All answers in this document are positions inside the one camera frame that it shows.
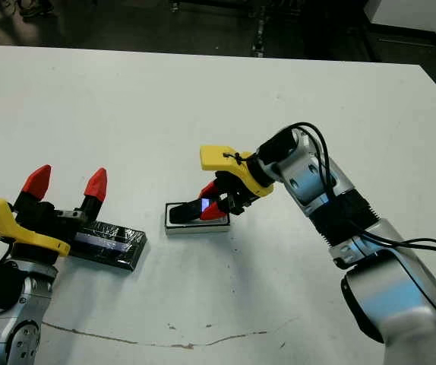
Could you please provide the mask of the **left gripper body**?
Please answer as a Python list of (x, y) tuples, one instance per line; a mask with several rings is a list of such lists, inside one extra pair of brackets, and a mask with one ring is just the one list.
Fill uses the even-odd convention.
[(48, 202), (28, 203), (17, 210), (0, 198), (0, 240), (68, 256), (76, 233), (96, 218), (96, 197), (86, 197), (72, 211), (58, 210)]

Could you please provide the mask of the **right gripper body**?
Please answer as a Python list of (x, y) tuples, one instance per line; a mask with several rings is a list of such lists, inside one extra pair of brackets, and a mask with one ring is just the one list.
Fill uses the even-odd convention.
[(256, 154), (238, 151), (227, 146), (203, 145), (200, 147), (201, 169), (213, 171), (219, 195), (204, 198), (217, 203), (224, 215), (239, 215), (259, 198), (273, 191), (274, 180), (259, 164)]

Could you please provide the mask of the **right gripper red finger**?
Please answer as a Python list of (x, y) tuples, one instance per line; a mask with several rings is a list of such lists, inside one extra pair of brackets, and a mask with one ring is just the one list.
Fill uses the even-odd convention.
[(224, 212), (220, 210), (217, 203), (212, 203), (201, 212), (202, 221), (213, 221), (224, 217)]
[(219, 195), (219, 189), (214, 181), (208, 183), (202, 188), (198, 198), (216, 198)]

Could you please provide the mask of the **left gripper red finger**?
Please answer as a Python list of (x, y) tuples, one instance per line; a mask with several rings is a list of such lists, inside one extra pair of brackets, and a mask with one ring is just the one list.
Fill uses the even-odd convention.
[(14, 211), (20, 216), (47, 215), (52, 204), (43, 198), (49, 188), (51, 166), (46, 164), (33, 171), (26, 179), (15, 203)]
[(84, 190), (84, 200), (75, 209), (74, 216), (80, 221), (95, 221), (105, 201), (107, 188), (107, 171), (99, 168), (89, 179)]

